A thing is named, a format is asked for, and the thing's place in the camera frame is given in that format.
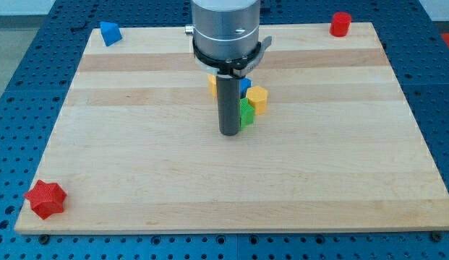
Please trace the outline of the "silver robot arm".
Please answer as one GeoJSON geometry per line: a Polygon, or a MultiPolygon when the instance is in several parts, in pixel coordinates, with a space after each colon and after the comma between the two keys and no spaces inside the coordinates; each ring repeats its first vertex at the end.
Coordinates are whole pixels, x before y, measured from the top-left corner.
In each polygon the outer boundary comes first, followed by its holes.
{"type": "Polygon", "coordinates": [[[192,0],[191,11],[196,58],[250,59],[261,50],[260,0],[192,0]]]}

